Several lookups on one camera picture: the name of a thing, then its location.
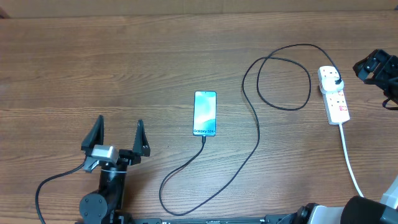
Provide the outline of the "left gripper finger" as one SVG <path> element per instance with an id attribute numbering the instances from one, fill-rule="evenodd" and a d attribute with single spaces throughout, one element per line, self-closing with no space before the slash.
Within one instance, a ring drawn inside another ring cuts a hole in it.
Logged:
<path id="1" fill-rule="evenodd" d="M 95 145 L 103 145 L 104 142 L 104 118 L 99 115 L 94 126 L 86 135 L 81 143 L 81 150 L 84 152 L 92 152 Z"/>
<path id="2" fill-rule="evenodd" d="M 138 156 L 150 156 L 150 146 L 146 137 L 144 122 L 142 119 L 137 122 L 137 131 L 134 138 L 132 151 Z"/>

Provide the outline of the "Samsung Galaxy smartphone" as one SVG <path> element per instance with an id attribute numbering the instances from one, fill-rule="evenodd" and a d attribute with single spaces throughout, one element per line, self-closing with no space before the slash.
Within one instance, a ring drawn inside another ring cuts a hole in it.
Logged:
<path id="1" fill-rule="evenodd" d="M 193 110 L 193 135 L 216 135 L 217 97 L 215 91 L 196 91 Z"/>

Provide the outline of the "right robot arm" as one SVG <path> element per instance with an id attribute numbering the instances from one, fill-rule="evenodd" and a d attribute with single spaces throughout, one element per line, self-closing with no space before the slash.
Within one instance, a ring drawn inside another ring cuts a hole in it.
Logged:
<path id="1" fill-rule="evenodd" d="M 375 85 L 383 91 L 386 97 L 382 102 L 383 108 L 397 110 L 397 106 L 387 105 L 390 101 L 397 103 L 397 56 L 376 49 L 355 63 L 353 70 L 363 83 Z M 328 123 L 339 127 L 345 162 L 358 195 L 352 197 L 344 207 L 309 203 L 281 218 L 279 223 L 397 223 L 397 180 L 382 195 L 381 201 L 376 202 L 364 197 L 353 174 L 343 130 L 343 123 L 349 121 L 350 116 L 343 91 L 344 83 L 335 83 L 339 78 L 335 67 L 323 66 L 318 69 Z"/>

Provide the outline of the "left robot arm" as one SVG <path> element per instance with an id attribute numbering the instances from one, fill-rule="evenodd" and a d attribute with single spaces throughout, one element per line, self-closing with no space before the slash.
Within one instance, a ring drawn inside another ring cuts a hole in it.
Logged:
<path id="1" fill-rule="evenodd" d="M 101 168 L 98 189 L 80 201 L 80 215 L 84 223 L 134 223 L 130 213 L 122 211 L 127 168 L 150 156 L 143 120 L 137 122 L 132 149 L 116 149 L 104 144 L 104 118 L 98 116 L 90 132 L 81 143 L 85 153 L 83 170 L 91 173 Z"/>

